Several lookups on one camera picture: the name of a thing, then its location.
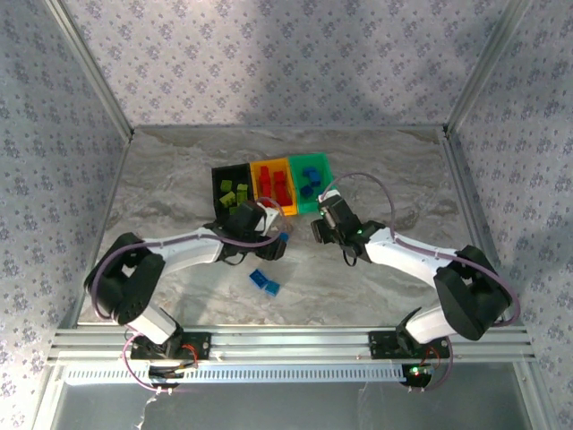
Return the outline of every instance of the wallpaper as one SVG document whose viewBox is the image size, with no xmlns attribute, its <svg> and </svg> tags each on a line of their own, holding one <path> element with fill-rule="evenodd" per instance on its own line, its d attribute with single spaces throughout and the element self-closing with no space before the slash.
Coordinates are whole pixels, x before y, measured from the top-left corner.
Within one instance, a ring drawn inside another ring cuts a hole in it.
<svg viewBox="0 0 573 430">
<path fill-rule="evenodd" d="M 123 144 L 39 0 L 0 5 L 0 427 L 22 427 Z"/>
<path fill-rule="evenodd" d="M 443 124 L 505 0 L 65 0 L 132 125 Z"/>
<path fill-rule="evenodd" d="M 563 428 L 573 428 L 573 6 L 534 2 L 459 137 Z"/>
</svg>

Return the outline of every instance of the patterned wallpaper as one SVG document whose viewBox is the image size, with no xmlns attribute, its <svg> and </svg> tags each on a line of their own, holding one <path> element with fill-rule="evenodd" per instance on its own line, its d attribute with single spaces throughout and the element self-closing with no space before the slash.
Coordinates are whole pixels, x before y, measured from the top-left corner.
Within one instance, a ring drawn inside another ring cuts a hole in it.
<svg viewBox="0 0 573 430">
<path fill-rule="evenodd" d="M 445 123 L 506 0 L 65 0 L 132 125 Z"/>
<path fill-rule="evenodd" d="M 459 133 L 563 428 L 573 428 L 573 5 L 536 1 Z"/>
<path fill-rule="evenodd" d="M 0 16 L 0 427 L 12 428 L 33 413 L 123 143 L 42 2 L 2 2 Z"/>
</svg>

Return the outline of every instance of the gray marble table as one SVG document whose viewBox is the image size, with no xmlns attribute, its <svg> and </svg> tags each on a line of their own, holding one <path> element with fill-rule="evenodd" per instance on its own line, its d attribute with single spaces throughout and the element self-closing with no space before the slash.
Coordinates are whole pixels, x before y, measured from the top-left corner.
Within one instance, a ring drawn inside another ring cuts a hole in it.
<svg viewBox="0 0 573 430">
<path fill-rule="evenodd" d="M 436 245 L 469 241 L 435 132 L 271 131 L 166 128 L 136 131 L 107 220 L 102 255 L 126 231 L 163 237 L 214 218 L 212 167 L 293 154 L 326 152 L 334 176 L 364 171 L 394 194 L 398 231 Z M 349 178 L 339 187 L 362 220 L 389 220 L 376 184 Z M 305 214 L 290 218 L 294 232 L 285 256 L 243 264 L 198 265 L 164 277 L 154 300 L 181 324 L 396 324 L 435 290 L 387 266 L 347 267 L 335 245 L 314 243 Z M 277 297 L 259 291 L 249 273 L 260 268 L 281 284 Z M 95 322 L 86 300 L 81 323 Z"/>
</svg>

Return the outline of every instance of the cable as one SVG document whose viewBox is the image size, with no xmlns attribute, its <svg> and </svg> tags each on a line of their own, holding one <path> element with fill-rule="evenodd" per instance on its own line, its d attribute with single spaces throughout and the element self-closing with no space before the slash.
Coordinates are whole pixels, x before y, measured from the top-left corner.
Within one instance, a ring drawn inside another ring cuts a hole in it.
<svg viewBox="0 0 573 430">
<path fill-rule="evenodd" d="M 449 338 L 446 338 L 446 342 L 448 343 L 448 351 L 449 351 L 448 368 L 446 369 L 446 372 L 444 372 L 444 374 L 441 376 L 441 378 L 439 379 L 438 382 L 433 383 L 429 387 L 427 387 L 427 388 L 409 387 L 410 391 L 425 392 L 425 391 L 436 390 L 436 389 L 440 388 L 448 380 L 449 375 L 451 374 L 451 369 L 454 365 L 454 350 L 451 346 L 451 340 L 449 340 Z"/>
<path fill-rule="evenodd" d="M 243 254 L 243 257 L 241 257 L 241 260 L 239 260 L 238 262 L 230 262 L 228 259 L 225 260 L 221 260 L 224 264 L 228 264 L 229 266 L 238 266 L 239 264 L 241 264 L 244 259 L 246 258 L 247 254 Z"/>
<path fill-rule="evenodd" d="M 512 323 L 514 323 L 519 318 L 519 316 L 521 314 L 521 304 L 519 303 L 519 297 L 517 296 L 516 291 L 503 278 L 501 278 L 498 274 L 496 274 L 493 271 L 490 271 L 489 269 L 483 267 L 481 264 L 477 264 L 476 262 L 471 262 L 465 258 L 458 257 L 457 255 L 436 253 L 434 251 L 430 251 L 430 250 L 421 248 L 419 246 L 408 244 L 408 243 L 404 242 L 402 239 L 400 239 L 399 237 L 396 237 L 396 207 L 394 206 L 394 199 L 392 198 L 392 194 L 390 193 L 389 189 L 376 176 L 373 176 L 369 173 L 352 172 L 352 173 L 347 173 L 343 176 L 337 177 L 334 181 L 332 181 L 324 189 L 324 192 L 319 196 L 319 201 L 322 201 L 324 199 L 324 196 L 330 190 L 330 188 L 332 188 L 332 186 L 334 186 L 335 184 L 340 182 L 345 177 L 349 177 L 349 176 L 366 176 L 366 177 L 370 178 L 372 181 L 374 181 L 376 184 L 378 184 L 381 187 L 382 191 L 386 194 L 386 197 L 388 198 L 388 202 L 390 205 L 390 225 L 389 225 L 390 235 L 392 236 L 392 239 L 394 239 L 394 241 L 397 244 L 399 244 L 399 245 L 401 245 L 401 246 L 403 246 L 406 249 L 409 249 L 411 251 L 415 251 L 419 254 L 427 255 L 430 257 L 439 257 L 439 258 L 442 258 L 444 260 L 450 260 L 452 262 L 460 262 L 462 264 L 465 264 L 466 266 L 472 267 L 472 268 L 476 269 L 477 271 L 480 271 L 485 276 L 489 277 L 490 279 L 492 279 L 495 282 L 497 282 L 498 284 L 500 284 L 503 287 L 503 289 L 506 290 L 508 295 L 511 297 L 511 301 L 512 301 L 513 305 L 515 306 L 514 307 L 514 313 L 513 313 L 513 315 L 511 315 L 511 318 L 509 318 L 507 321 L 496 322 L 493 324 L 492 327 L 505 327 L 505 326 L 511 325 Z"/>
<path fill-rule="evenodd" d="M 355 258 L 352 260 L 352 263 L 350 263 L 350 262 L 348 261 L 348 256 L 346 255 L 346 251 L 342 251 L 342 258 L 344 258 L 344 262 L 346 263 L 346 265 L 347 265 L 347 266 L 350 266 L 350 267 L 355 267 L 355 266 L 356 266 L 356 262 L 358 261 L 358 258 L 355 257 Z"/>
<path fill-rule="evenodd" d="M 426 362 L 426 360 L 428 359 L 428 356 L 430 355 L 430 352 L 433 352 L 434 355 L 438 358 L 438 365 L 434 367 L 434 370 L 437 369 L 438 367 L 440 367 L 440 362 L 441 362 L 441 358 L 440 358 L 440 354 L 438 353 L 438 350 L 434 347 L 428 347 L 426 349 L 426 355 L 423 358 L 423 360 L 420 362 L 420 364 L 418 365 L 418 367 L 423 366 L 423 364 Z"/>
<path fill-rule="evenodd" d="M 133 334 L 133 336 L 125 342 L 124 349 L 122 349 L 122 360 L 124 361 L 124 365 L 125 365 L 125 368 L 127 369 L 127 372 L 129 372 L 129 374 L 132 376 L 132 378 L 135 380 L 135 382 L 137 382 L 141 387 L 143 387 L 146 390 L 154 391 L 154 392 L 168 392 L 168 390 L 165 390 L 161 387 L 154 388 L 151 385 L 147 385 L 144 381 L 142 381 L 139 378 L 139 376 L 137 374 L 135 374 L 135 372 L 129 366 L 129 362 L 127 361 L 127 356 L 125 355 L 125 353 L 127 352 L 127 349 L 129 348 L 129 346 L 133 343 L 133 341 L 139 337 L 143 337 L 143 335 L 141 333 Z"/>
<path fill-rule="evenodd" d="M 217 236 L 217 235 L 192 234 L 192 235 L 188 235 L 188 236 L 176 237 L 174 239 L 166 240 L 164 242 L 159 242 L 159 241 L 157 241 L 157 242 L 140 242 L 137 244 L 122 246 L 121 248 L 116 249 L 103 262 L 101 262 L 99 269 L 96 272 L 96 276 L 94 277 L 93 282 L 91 283 L 91 289 L 90 289 L 91 307 L 93 307 L 93 310 L 96 313 L 96 315 L 98 316 L 98 318 L 101 320 L 111 320 L 112 319 L 111 314 L 110 315 L 103 314 L 101 312 L 101 309 L 99 308 L 98 288 L 99 288 L 99 282 L 101 281 L 101 277 L 103 276 L 103 273 L 106 270 L 107 266 L 113 260 L 115 260 L 117 257 L 119 257 L 120 255 L 130 253 L 132 251 L 136 251 L 136 250 L 141 249 L 141 248 L 158 248 L 161 246 L 181 244 L 181 243 L 188 242 L 191 240 L 196 240 L 196 239 L 213 239 L 213 240 L 218 240 L 219 242 L 222 242 L 224 244 L 241 246 L 244 248 L 259 248 L 262 246 L 272 244 L 275 240 L 278 239 L 280 234 L 286 228 L 285 213 L 283 212 L 283 209 L 280 207 L 280 205 L 277 202 L 275 202 L 274 200 L 270 199 L 269 197 L 260 197 L 259 199 L 257 199 L 257 202 L 264 202 L 264 201 L 268 201 L 268 202 L 272 203 L 275 206 L 275 208 L 278 209 L 278 211 L 280 212 L 281 219 L 282 219 L 282 224 L 281 224 L 280 228 L 278 229 L 278 233 L 275 236 L 273 236 L 267 240 L 263 240 L 262 242 L 242 242 L 239 240 L 229 239 L 227 237 L 221 237 L 221 236 Z"/>
</svg>

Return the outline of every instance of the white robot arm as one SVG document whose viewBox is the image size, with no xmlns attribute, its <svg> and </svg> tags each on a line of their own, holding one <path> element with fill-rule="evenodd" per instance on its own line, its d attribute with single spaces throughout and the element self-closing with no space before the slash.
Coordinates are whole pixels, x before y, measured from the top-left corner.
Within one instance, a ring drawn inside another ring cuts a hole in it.
<svg viewBox="0 0 573 430">
<path fill-rule="evenodd" d="M 244 202 L 228 218 L 184 235 L 160 239 L 121 235 L 84 282 L 96 314 L 142 334 L 160 357 L 177 358 L 183 330 L 151 302 L 159 278 L 250 252 L 265 260 L 279 259 L 287 247 L 285 238 L 266 236 L 278 214 L 262 204 Z"/>
<path fill-rule="evenodd" d="M 312 223 L 315 239 L 323 244 L 338 244 L 346 262 L 348 256 L 354 259 L 350 265 L 354 266 L 357 259 L 384 264 L 437 289 L 440 305 L 421 313 L 416 309 L 398 325 L 398 344 L 405 351 L 452 334 L 479 340 L 512 303 L 509 293 L 493 279 L 452 261 L 462 257 L 494 271 L 485 255 L 471 245 L 457 251 L 398 234 L 392 236 L 383 224 L 362 223 L 336 190 L 321 197 L 319 210 L 322 219 Z"/>
</svg>

